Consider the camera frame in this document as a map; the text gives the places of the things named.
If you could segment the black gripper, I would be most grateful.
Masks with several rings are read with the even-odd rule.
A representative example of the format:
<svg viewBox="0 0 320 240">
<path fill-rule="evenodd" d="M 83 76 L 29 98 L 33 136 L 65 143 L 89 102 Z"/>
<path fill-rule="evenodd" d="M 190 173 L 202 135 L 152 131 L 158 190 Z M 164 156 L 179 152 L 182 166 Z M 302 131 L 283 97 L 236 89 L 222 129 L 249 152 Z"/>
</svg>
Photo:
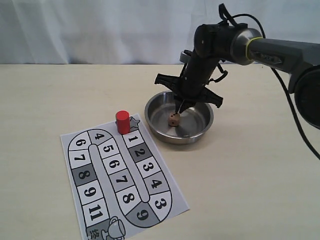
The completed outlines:
<svg viewBox="0 0 320 240">
<path fill-rule="evenodd" d="M 172 91 L 176 113 L 183 113 L 197 103 L 209 103 L 220 108 L 223 98 L 206 87 L 219 61 L 217 57 L 202 58 L 193 53 L 179 76 L 159 73 L 154 83 Z"/>
</svg>

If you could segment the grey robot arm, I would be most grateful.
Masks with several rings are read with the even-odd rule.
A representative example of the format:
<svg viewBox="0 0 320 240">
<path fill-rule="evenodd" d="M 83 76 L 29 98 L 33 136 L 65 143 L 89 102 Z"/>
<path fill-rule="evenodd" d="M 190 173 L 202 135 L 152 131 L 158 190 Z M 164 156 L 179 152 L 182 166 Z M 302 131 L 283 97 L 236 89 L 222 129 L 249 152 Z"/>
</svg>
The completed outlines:
<svg viewBox="0 0 320 240">
<path fill-rule="evenodd" d="M 155 78 L 155 84 L 174 93 L 177 111 L 182 113 L 196 103 L 222 105 L 223 98 L 206 88 L 220 61 L 241 66 L 257 62 L 290 75 L 287 91 L 294 95 L 298 112 L 311 126 L 320 127 L 318 43 L 269 39 L 246 23 L 222 21 L 198 26 L 188 54 L 180 76 L 159 73 Z"/>
</svg>

